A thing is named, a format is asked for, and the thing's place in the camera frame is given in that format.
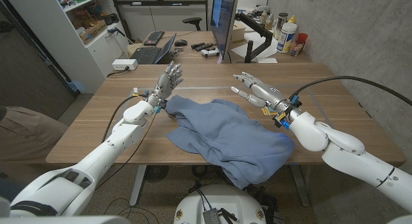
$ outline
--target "laptop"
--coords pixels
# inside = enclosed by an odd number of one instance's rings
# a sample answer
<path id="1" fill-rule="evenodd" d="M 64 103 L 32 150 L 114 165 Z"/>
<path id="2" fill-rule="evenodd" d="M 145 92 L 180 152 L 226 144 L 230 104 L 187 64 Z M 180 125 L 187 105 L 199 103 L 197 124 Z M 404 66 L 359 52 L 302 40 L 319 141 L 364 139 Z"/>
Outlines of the laptop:
<path id="1" fill-rule="evenodd" d="M 167 41 L 167 43 L 161 48 L 139 48 L 130 57 L 130 59 L 136 59 L 139 64 L 157 64 L 157 62 L 159 62 L 160 59 L 166 55 L 166 53 L 169 53 L 175 37 L 176 34 L 172 36 L 170 40 Z"/>

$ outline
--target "power strip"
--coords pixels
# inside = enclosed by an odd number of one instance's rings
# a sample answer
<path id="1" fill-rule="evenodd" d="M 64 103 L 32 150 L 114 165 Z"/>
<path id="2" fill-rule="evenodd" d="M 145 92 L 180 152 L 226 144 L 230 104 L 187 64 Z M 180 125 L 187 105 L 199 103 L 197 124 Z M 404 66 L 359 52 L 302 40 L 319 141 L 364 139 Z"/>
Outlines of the power strip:
<path id="1" fill-rule="evenodd" d="M 126 66 L 129 66 L 129 70 L 135 70 L 138 63 L 136 59 L 116 59 L 111 65 L 115 70 L 124 70 Z"/>

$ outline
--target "office chair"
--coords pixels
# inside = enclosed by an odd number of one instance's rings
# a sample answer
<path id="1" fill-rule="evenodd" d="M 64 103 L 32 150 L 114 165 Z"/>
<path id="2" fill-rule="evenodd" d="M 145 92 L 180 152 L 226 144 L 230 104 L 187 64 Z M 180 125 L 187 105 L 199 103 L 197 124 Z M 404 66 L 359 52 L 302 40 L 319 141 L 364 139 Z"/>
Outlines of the office chair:
<path id="1" fill-rule="evenodd" d="M 199 26 L 200 21 L 201 21 L 201 18 L 200 18 L 200 17 L 188 18 L 188 19 L 184 19 L 184 20 L 182 20 L 182 21 L 183 21 L 183 23 L 185 23 L 185 24 L 187 24 L 187 23 L 189 23 L 189 24 L 194 24 L 194 25 L 196 26 L 196 29 L 197 29 L 198 31 L 200 31 L 200 26 Z"/>

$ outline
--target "wooden desk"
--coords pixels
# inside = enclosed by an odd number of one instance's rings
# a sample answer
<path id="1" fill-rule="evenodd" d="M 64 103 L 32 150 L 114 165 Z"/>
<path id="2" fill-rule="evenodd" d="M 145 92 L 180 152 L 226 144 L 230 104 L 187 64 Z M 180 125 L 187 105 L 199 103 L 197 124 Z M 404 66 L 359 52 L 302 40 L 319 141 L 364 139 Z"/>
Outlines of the wooden desk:
<path id="1" fill-rule="evenodd" d="M 140 91 L 153 88 L 164 69 L 165 65 L 140 65 L 135 71 L 108 78 L 47 156 L 47 162 L 79 162 L 100 144 L 110 116 L 118 104 L 131 94 L 132 88 L 141 88 Z M 260 109 L 235 95 L 230 87 L 236 86 L 248 91 L 241 82 L 232 77 L 233 74 L 246 71 L 289 96 L 300 85 L 332 76 L 332 72 L 324 64 L 217 64 L 212 68 L 206 64 L 184 64 L 182 69 L 185 80 L 174 90 L 173 95 L 190 98 L 199 103 L 207 103 L 214 98 L 235 102 L 250 118 L 259 120 L 268 130 L 284 132 L 295 141 L 296 149 L 287 163 L 323 163 L 322 152 L 313 153 L 303 149 L 291 132 L 285 128 L 276 128 L 271 117 L 264 116 Z M 310 112 L 318 121 L 329 123 L 338 130 L 356 136 L 371 154 L 395 165 L 405 161 L 401 150 L 358 105 L 340 81 L 314 85 L 299 96 L 303 111 Z M 138 98 L 134 98 L 127 106 L 137 102 Z M 166 138 L 166 134 L 177 127 L 176 120 L 165 111 L 157 114 L 142 145 L 129 163 L 207 164 L 201 155 L 186 153 Z M 136 146 L 120 155 L 116 163 L 124 163 Z"/>
<path id="2" fill-rule="evenodd" d="M 170 37 L 174 34 L 176 35 L 175 41 L 183 39 L 187 41 L 187 45 L 183 46 L 183 51 L 179 52 L 177 57 L 171 57 L 170 55 L 166 55 L 159 64 L 169 64 L 171 60 L 174 60 L 176 63 L 180 64 L 216 64 L 218 58 L 217 57 L 208 57 L 205 58 L 200 51 L 193 50 L 191 48 L 192 44 L 198 44 L 201 42 L 204 43 L 216 43 L 213 37 L 213 33 L 211 31 L 207 32 L 165 32 L 162 39 L 157 44 L 157 47 L 161 48 L 167 41 L 169 41 Z M 233 49 L 235 47 L 241 46 L 246 44 L 245 40 L 231 42 L 229 49 Z M 230 57 L 232 59 L 232 63 L 236 63 L 237 61 L 244 61 L 245 59 L 238 54 L 234 53 L 232 50 L 229 51 Z M 300 53 L 297 57 L 291 57 L 288 53 L 275 53 L 270 57 L 275 57 L 278 63 L 309 63 L 312 62 L 306 52 Z"/>

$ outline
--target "robotic arm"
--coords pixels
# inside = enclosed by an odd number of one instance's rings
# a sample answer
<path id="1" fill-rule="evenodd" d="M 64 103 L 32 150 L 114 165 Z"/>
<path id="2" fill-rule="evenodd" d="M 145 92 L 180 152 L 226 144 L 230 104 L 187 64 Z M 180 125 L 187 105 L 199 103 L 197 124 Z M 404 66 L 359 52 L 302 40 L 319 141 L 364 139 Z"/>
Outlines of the robotic arm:
<path id="1" fill-rule="evenodd" d="M 354 176 L 376 187 L 407 211 L 412 212 L 412 176 L 365 151 L 363 143 L 349 134 L 316 122 L 308 112 L 299 109 L 299 98 L 286 99 L 276 88 L 243 72 L 233 75 L 252 90 L 248 94 L 238 88 L 232 91 L 256 107 L 268 106 L 277 115 L 277 127 L 291 130 L 309 151 L 324 151 L 322 159 L 330 167 Z"/>
<path id="2" fill-rule="evenodd" d="M 166 98 L 181 83 L 179 67 L 172 61 L 147 99 L 125 110 L 106 141 L 79 163 L 45 173 L 24 188 L 11 203 L 10 217 L 79 215 L 118 156 L 140 140 L 146 117 L 156 113 L 156 107 L 164 107 Z"/>

